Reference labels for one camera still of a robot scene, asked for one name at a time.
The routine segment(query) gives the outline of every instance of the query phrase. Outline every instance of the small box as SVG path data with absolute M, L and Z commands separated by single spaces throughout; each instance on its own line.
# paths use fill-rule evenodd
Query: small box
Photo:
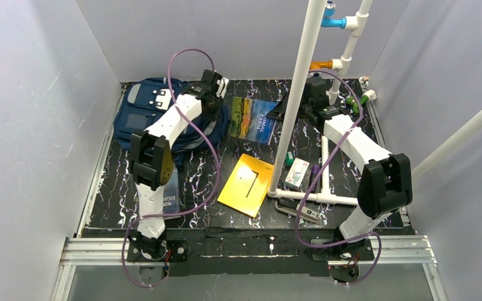
M 286 181 L 284 182 L 285 186 L 298 190 L 300 188 L 300 185 L 302 184 L 304 176 L 308 171 L 308 168 L 308 162 L 295 158 L 294 162 L 292 163 L 291 169 L 287 174 Z

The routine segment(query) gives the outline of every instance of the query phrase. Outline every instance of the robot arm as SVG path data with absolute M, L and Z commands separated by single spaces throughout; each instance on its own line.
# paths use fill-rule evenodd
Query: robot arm
M 361 172 L 358 204 L 339 226 L 343 239 L 370 233 L 396 210 L 411 203 L 411 167 L 404 154 L 393 155 L 368 138 L 360 128 L 350 129 L 348 115 L 337 115 L 324 123 L 324 136 L 335 144 L 351 131 L 341 149 Z
M 335 144 L 350 131 L 341 149 L 361 171 L 357 192 L 359 206 L 339 226 L 338 236 L 342 240 L 372 232 L 385 218 L 411 203 L 411 167 L 406 155 L 393 155 L 360 128 L 350 129 L 353 121 L 346 115 L 346 110 L 328 103 L 325 80 L 308 78 L 298 117 L 306 119 Z M 283 118 L 286 107 L 287 96 L 267 114 L 267 118 Z
M 173 173 L 171 146 L 188 126 L 176 108 L 190 120 L 200 115 L 217 118 L 227 85 L 228 79 L 205 70 L 201 81 L 188 86 L 157 122 L 132 134 L 130 170 L 137 187 L 140 216 L 163 213 L 164 185 Z M 165 224 L 162 217 L 142 219 L 137 230 L 155 240 L 165 230 Z

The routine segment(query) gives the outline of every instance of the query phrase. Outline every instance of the yellow book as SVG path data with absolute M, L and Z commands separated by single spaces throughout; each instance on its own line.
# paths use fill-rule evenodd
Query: yellow book
M 272 168 L 269 163 L 242 154 L 219 195 L 219 202 L 255 218 L 267 194 Z

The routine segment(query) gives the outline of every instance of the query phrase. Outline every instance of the blue backpack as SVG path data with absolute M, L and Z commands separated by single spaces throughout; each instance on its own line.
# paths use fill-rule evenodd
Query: blue backpack
M 175 78 L 172 78 L 171 82 L 176 96 L 187 86 L 186 82 Z M 132 133 L 137 129 L 144 130 L 155 123 L 171 106 L 171 94 L 165 77 L 147 78 L 132 84 L 126 90 L 119 112 L 115 116 L 114 138 L 121 148 L 128 151 Z M 227 133 L 229 122 L 230 114 L 226 106 L 221 108 L 216 121 L 201 117 L 193 120 L 193 123 L 206 134 L 213 145 L 217 145 Z M 183 167 L 184 152 L 207 147 L 204 139 L 194 128 L 187 126 L 171 147 L 171 152 L 175 153 L 173 159 L 176 167 Z

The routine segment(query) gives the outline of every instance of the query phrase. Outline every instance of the book cover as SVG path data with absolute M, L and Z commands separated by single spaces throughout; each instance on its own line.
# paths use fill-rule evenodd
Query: book cover
M 165 184 L 163 191 L 163 213 L 179 213 L 180 212 L 180 192 L 178 191 L 178 170 L 173 166 L 173 175 Z
M 242 154 L 228 178 L 219 202 L 255 218 L 265 199 L 273 165 Z
M 277 103 L 234 97 L 229 134 L 241 139 L 269 144 L 276 124 L 265 116 Z

